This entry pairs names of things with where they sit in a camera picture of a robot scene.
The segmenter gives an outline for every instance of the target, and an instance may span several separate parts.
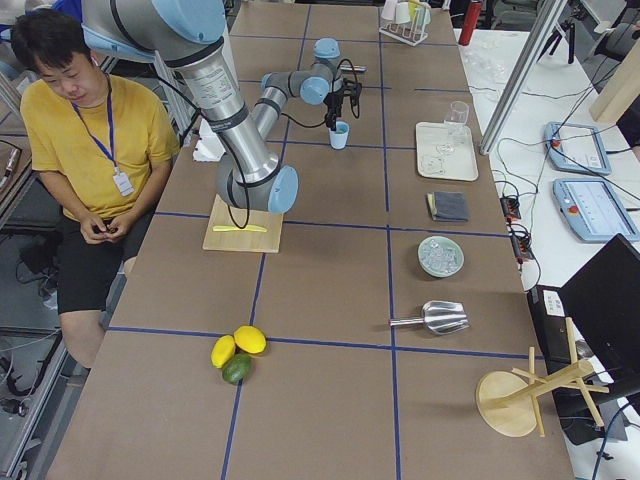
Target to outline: white tray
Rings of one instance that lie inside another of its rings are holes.
[[[478,178],[478,165],[473,149],[471,130],[466,125],[456,135],[452,153],[438,152],[437,145],[447,143],[447,126],[443,123],[420,122],[416,124],[416,150],[418,173],[427,178],[464,180]]]

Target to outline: white table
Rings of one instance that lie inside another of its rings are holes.
[[[500,91],[504,88],[527,36],[527,32],[476,30],[470,45],[459,47],[483,132],[497,105],[497,95],[500,92],[495,90]],[[590,80],[579,62],[576,60],[569,65],[567,59],[568,45],[566,42],[561,42],[553,56],[545,54],[534,66],[523,92],[559,97],[578,93],[587,88]],[[599,72],[596,80],[602,78],[605,73],[607,73],[606,70]],[[579,96],[576,95],[562,99],[549,99],[521,94],[500,138],[512,138],[529,144],[540,142],[544,126],[550,121],[562,122],[578,98]],[[591,118],[589,106],[596,98],[597,93],[591,92],[571,116],[570,122],[594,125],[599,130],[611,127],[611,124],[595,123]],[[610,151],[628,147],[617,127],[604,131],[602,139],[605,148]],[[553,198],[551,191],[553,180],[576,178],[579,175],[555,170],[550,162],[545,160],[542,144],[524,146],[504,140],[498,145],[499,148],[494,147],[490,154],[491,167],[495,170],[496,180],[507,180],[513,183],[520,194],[534,191],[534,186],[523,179],[538,184],[538,195],[520,197],[520,211],[523,218],[519,223],[532,232],[532,250],[541,267],[539,283],[562,286],[602,247],[602,244],[581,242],[562,218]],[[610,160],[613,173],[608,178],[640,196],[640,164],[635,155],[632,152],[625,152],[611,155]],[[509,172],[523,179],[507,173],[505,165]],[[515,193],[510,185],[505,187],[504,184],[497,183],[496,186],[498,193],[501,193],[503,188],[506,194]],[[640,206],[638,200],[620,190],[616,189],[616,193],[625,207]],[[640,215],[637,213],[630,215],[636,224],[640,223]],[[534,262],[526,262],[523,265],[522,283],[525,289],[534,285],[538,273],[538,267]],[[597,362],[594,368],[596,371],[601,371],[602,365]],[[631,411],[631,408],[627,408],[625,414],[632,422],[638,423],[638,416]],[[605,451],[615,459],[601,461],[598,478],[637,478],[640,472],[640,455],[637,454],[640,451],[640,429],[631,426],[626,431],[629,436],[628,442],[608,441]],[[576,477],[591,478],[600,444],[600,440],[595,440],[575,446],[567,441]]]

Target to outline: green avocado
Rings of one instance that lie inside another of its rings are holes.
[[[236,353],[222,369],[225,382],[237,385],[251,370],[251,356],[247,353]]]

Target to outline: lemon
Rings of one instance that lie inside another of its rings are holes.
[[[237,385],[251,371],[251,357],[246,353],[237,353],[222,369],[225,382]]]
[[[224,367],[236,353],[236,342],[231,335],[220,337],[211,350],[211,363],[216,368]]]
[[[236,345],[247,353],[260,353],[267,346],[267,339],[259,329],[251,325],[243,325],[233,332]]]

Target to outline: stainless steel ice scoop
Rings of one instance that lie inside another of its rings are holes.
[[[424,323],[435,335],[446,335],[469,326],[469,319],[461,303],[432,300],[422,306],[422,317],[389,320],[391,327]]]

